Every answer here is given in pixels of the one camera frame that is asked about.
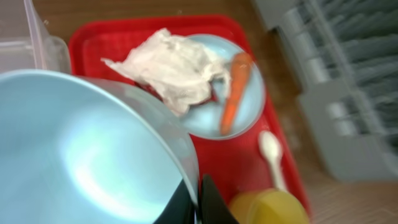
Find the red snack wrapper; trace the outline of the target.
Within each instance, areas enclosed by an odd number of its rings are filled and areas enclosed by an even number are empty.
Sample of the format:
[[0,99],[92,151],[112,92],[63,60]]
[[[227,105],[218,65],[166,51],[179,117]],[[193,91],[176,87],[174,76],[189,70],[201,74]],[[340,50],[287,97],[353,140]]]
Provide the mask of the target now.
[[[137,86],[138,88],[148,92],[149,94],[151,94],[152,96],[154,96],[158,100],[163,101],[162,97],[150,85],[143,85],[143,84],[140,84],[138,82],[135,82],[134,84],[135,84],[135,86]],[[218,102],[218,97],[216,96],[215,90],[213,88],[211,89],[210,98],[205,100],[205,101],[203,101],[203,102],[201,102],[201,103],[198,103],[198,104],[199,105],[204,105],[205,103],[210,103],[210,102],[213,102],[213,103],[217,103]]]

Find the light blue bowl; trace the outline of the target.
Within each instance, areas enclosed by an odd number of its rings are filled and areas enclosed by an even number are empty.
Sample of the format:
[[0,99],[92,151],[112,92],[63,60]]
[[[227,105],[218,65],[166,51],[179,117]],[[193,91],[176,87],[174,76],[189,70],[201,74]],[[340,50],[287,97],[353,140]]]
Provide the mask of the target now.
[[48,70],[1,75],[1,223],[154,223],[198,160],[179,119],[131,85]]

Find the white napkin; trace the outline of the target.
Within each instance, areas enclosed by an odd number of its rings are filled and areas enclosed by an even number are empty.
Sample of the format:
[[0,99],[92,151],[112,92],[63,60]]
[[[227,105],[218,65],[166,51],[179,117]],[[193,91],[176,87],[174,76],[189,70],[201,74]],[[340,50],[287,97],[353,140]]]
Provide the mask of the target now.
[[166,28],[132,49],[122,62],[102,58],[109,68],[141,85],[151,86],[176,115],[211,98],[211,81],[221,79],[224,96],[231,90],[226,59],[209,47]]

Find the yellow cup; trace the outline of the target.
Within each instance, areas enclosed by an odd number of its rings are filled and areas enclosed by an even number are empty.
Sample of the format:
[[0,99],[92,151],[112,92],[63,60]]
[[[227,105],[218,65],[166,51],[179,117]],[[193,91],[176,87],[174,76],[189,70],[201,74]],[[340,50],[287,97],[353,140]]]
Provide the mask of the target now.
[[290,193],[267,189],[235,196],[229,210],[242,224],[309,224],[302,204]]

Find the light blue plate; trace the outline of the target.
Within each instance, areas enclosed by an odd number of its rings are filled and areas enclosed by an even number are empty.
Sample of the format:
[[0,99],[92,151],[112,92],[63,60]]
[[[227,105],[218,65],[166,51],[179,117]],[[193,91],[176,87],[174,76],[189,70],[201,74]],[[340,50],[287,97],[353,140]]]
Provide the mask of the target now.
[[[189,35],[188,38],[214,51],[226,60],[225,64],[229,64],[235,54],[246,51],[231,41],[215,35],[197,34]],[[222,80],[212,80],[210,83],[217,100],[192,106],[186,115],[180,117],[190,134],[212,140],[231,139],[248,131],[260,119],[266,102],[266,88],[261,72],[255,63],[252,65],[251,77],[241,98],[232,130],[225,136],[220,134],[219,129],[226,101],[224,83]]]

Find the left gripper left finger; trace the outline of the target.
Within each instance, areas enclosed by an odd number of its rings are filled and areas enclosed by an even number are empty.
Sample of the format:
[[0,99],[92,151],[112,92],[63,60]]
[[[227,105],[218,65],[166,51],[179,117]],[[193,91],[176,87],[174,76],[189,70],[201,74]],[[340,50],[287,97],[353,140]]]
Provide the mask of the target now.
[[185,182],[182,180],[164,211],[154,224],[194,224],[195,209]]

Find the orange carrot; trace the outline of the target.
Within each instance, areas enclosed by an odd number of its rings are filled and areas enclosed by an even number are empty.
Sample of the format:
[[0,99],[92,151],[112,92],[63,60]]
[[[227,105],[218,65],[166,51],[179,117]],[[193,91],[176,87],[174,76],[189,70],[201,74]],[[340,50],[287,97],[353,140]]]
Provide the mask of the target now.
[[227,135],[232,130],[244,89],[251,76],[252,63],[251,56],[246,52],[238,53],[232,59],[230,93],[229,97],[226,99],[223,115],[221,117],[221,135]]

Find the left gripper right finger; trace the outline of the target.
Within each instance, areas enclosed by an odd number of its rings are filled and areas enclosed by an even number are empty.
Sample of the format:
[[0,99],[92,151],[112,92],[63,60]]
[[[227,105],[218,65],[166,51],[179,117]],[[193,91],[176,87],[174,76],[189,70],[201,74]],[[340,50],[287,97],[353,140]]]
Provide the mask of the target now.
[[201,181],[200,212],[202,224],[238,224],[208,174]]

